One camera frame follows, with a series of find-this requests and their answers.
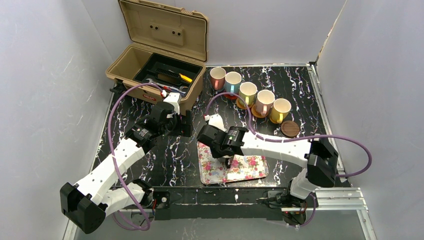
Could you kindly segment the floral rectangular tray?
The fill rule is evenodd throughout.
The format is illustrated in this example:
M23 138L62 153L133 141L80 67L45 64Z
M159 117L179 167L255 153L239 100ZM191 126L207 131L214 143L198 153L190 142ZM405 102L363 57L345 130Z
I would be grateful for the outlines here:
M235 155L231 167L226 168L220 158L213 158L211 150L197 143L200 181L204 185L227 184L265 178L269 174L266 158L260 155Z

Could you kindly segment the orange wood coaster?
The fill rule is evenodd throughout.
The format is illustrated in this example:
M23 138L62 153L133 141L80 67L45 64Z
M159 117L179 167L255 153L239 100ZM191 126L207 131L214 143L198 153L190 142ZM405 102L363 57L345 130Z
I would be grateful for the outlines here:
M236 100L236 105L238 108L242 109L242 110L247 110L247 109L251 109L252 106L254 105L254 103L252 102L251 104L249 104L248 106L245 106L242 101L238 98Z

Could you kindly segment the light wood coaster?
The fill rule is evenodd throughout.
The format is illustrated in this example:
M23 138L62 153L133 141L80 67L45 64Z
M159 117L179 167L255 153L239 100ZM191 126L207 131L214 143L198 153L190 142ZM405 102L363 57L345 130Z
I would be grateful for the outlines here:
M250 110L251 110L252 115L255 116L258 119L263 119L263 118L266 117L266 115L265 116L262 116L260 113L258 113L256 111L256 105L255 104L250 108Z

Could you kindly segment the red coaster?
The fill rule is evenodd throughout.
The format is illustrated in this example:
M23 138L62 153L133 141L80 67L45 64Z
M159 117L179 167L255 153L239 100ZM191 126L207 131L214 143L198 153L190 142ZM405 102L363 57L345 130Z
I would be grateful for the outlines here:
M231 92L224 92L223 96L230 100L236 100L238 98L237 94Z

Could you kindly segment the green mug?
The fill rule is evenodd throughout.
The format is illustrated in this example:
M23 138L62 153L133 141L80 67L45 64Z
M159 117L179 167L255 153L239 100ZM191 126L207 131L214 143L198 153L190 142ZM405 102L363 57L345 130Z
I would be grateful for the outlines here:
M256 94L258 92L257 86L252 82L244 82L240 85L239 96L244 100L243 103L246 107L254 103Z

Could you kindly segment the pink mug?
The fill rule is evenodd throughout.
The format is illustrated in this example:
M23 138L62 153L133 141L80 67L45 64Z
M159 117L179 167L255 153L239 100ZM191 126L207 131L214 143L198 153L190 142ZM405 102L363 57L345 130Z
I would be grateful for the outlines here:
M261 90L256 95L255 106L253 109L260 117L266 117L271 110L271 107L275 101L275 94L267 89Z
M226 74L226 70L222 67L213 67L210 70L210 85L214 91L220 92L224 89Z

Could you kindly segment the light blue mug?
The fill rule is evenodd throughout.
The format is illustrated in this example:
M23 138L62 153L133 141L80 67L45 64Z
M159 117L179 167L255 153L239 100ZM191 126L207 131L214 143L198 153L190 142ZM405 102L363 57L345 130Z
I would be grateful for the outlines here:
M228 93L238 94L242 84L242 76L236 71L228 72L225 75L224 90Z

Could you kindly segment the yellow mug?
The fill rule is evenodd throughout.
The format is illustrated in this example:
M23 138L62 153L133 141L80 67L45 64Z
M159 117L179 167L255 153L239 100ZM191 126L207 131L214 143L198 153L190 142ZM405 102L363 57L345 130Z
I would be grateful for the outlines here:
M274 101L269 114L269 119L274 124L281 124L292 109L291 103L285 98L278 98Z

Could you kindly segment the dark walnut wooden coaster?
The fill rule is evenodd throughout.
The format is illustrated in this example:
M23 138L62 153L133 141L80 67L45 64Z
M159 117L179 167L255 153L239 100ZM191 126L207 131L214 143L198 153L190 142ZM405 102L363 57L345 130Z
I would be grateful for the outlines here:
M287 138L295 138L300 133L300 126L291 120L281 123L280 130Z

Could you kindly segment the tan plastic toolbox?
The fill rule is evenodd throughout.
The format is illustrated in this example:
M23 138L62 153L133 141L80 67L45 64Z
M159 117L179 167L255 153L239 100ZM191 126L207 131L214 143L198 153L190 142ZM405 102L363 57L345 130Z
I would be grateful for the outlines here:
M159 54L202 67L185 97L181 94L180 112L191 110L203 90L203 75L208 61L209 19L197 11L146 0L121 0L131 44L108 67L105 74L115 85L111 91L156 104L161 90L133 78L153 54Z

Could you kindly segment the black mug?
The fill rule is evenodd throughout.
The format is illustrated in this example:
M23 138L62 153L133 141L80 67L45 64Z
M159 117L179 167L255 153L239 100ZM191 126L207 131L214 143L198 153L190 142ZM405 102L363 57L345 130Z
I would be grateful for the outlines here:
M220 158L220 162L227 168L229 169L232 165L233 159L234 159L234 155L225 155L223 157Z

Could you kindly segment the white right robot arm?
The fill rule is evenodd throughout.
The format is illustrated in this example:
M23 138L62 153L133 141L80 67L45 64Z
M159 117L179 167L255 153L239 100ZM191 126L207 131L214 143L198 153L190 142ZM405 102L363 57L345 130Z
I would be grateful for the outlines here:
M332 188L336 182L339 153L323 135L285 138L254 134L245 127L228 131L206 124L197 140L208 146L214 158L263 156L302 167L291 181L288 194L305 200L317 188Z

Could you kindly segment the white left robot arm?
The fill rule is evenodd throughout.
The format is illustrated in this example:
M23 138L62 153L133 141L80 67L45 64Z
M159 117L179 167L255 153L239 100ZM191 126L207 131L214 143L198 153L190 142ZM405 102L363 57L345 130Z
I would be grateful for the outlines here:
M142 179L135 179L127 187L110 188L128 168L157 145L160 137L192 135L191 110L179 113L175 107L176 103L165 101L155 104L94 170L75 184L67 182L61 187L62 213L85 234L94 232L108 215L127 206L150 207L154 203L154 189Z

